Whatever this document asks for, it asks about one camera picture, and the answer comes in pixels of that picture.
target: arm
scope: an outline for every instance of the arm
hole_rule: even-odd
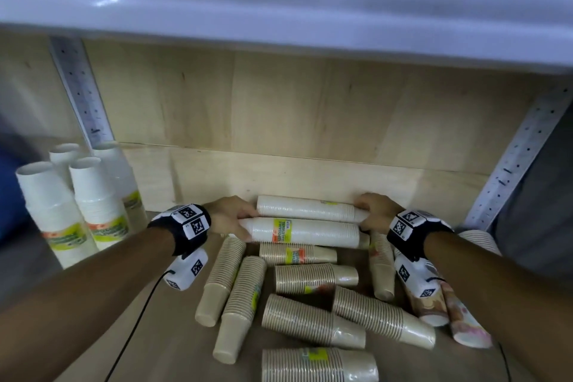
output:
[[[370,216],[364,229],[388,233],[404,209],[373,193],[356,200]],[[547,279],[458,235],[436,232],[423,242],[426,257],[482,326],[540,380],[562,381],[573,356],[573,298]]]
[[[248,239],[238,197],[204,206],[211,231]],[[173,261],[166,229],[148,228],[40,284],[0,314],[0,380],[52,381],[93,344]]]

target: person's left hand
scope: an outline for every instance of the person's left hand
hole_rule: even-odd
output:
[[[249,232],[239,224],[239,219],[258,216],[257,210],[238,196],[227,196],[203,206],[211,216],[212,232],[235,234],[242,241],[251,241]]]

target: black cable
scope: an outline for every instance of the black cable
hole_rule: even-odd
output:
[[[505,371],[507,372],[507,382],[511,382],[511,373],[509,372],[509,364],[507,363],[507,358],[505,357],[505,352],[503,351],[503,347],[501,347],[501,343],[497,342],[500,345],[500,352],[503,356],[503,361],[505,363]]]
[[[163,275],[161,275],[159,277],[159,279],[157,280],[157,282],[155,283],[155,285],[153,286],[153,289],[151,289],[151,293],[149,293],[149,296],[147,297],[147,300],[145,302],[145,305],[143,305],[143,308],[141,309],[141,313],[139,313],[139,317],[138,320],[135,322],[135,325],[133,326],[133,329],[131,330],[131,334],[129,337],[127,337],[127,340],[125,341],[125,344],[123,345],[123,348],[121,349],[121,352],[119,352],[118,357],[116,358],[115,362],[113,363],[113,366],[111,367],[110,372],[108,373],[107,377],[105,378],[105,382],[108,382],[111,378],[111,374],[113,373],[113,371],[115,370],[116,366],[118,365],[119,360],[121,359],[121,356],[123,355],[123,352],[125,352],[125,349],[127,347],[127,345],[130,343],[131,337],[133,337],[133,334],[135,333],[135,330],[137,329],[138,325],[139,325],[139,321],[141,320],[141,316],[143,316],[143,313],[145,312],[145,309],[147,308],[147,304],[149,303],[149,301],[151,300],[151,297],[153,296],[153,292],[155,291],[155,289],[157,288],[157,286],[159,285],[159,283],[161,282],[161,280],[163,279],[163,277],[165,275],[167,275],[168,273],[175,273],[173,270],[168,270],[167,272],[164,272]]]

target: upright stack of white cups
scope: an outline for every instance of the upright stack of white cups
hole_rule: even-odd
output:
[[[50,162],[18,168],[26,209],[65,269],[97,252],[72,191]]]
[[[130,234],[125,207],[98,157],[84,157],[70,165],[76,202],[100,250]]]
[[[85,154],[82,153],[80,144],[60,144],[50,149],[50,161],[70,189],[72,188],[72,177],[70,176],[69,165],[83,156]]]
[[[141,202],[138,184],[133,169],[125,158],[119,143],[102,142],[93,148],[93,155],[99,157],[113,181],[118,197],[123,202],[133,233],[147,227],[147,213]]]

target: gray fabric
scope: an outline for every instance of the gray fabric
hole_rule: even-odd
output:
[[[493,234],[518,264],[573,283],[573,106],[498,215]]]

